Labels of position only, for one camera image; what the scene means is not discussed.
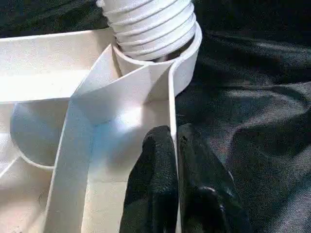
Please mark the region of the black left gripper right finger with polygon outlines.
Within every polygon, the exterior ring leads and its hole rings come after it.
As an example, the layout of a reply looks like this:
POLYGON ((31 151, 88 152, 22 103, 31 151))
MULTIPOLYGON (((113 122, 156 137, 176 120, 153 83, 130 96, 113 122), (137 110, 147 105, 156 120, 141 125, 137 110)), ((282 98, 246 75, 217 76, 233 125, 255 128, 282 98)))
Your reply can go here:
POLYGON ((177 150, 182 232, 251 232, 230 172, 191 124, 178 128, 177 150))

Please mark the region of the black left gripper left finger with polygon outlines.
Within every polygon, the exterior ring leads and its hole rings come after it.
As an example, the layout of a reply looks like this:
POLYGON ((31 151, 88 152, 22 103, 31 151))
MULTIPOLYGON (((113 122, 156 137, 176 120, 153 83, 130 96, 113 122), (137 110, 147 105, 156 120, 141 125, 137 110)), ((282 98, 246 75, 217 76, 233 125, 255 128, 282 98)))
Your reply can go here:
POLYGON ((166 125, 151 129, 131 170, 120 223, 122 233, 173 233, 178 212, 174 144, 166 125))

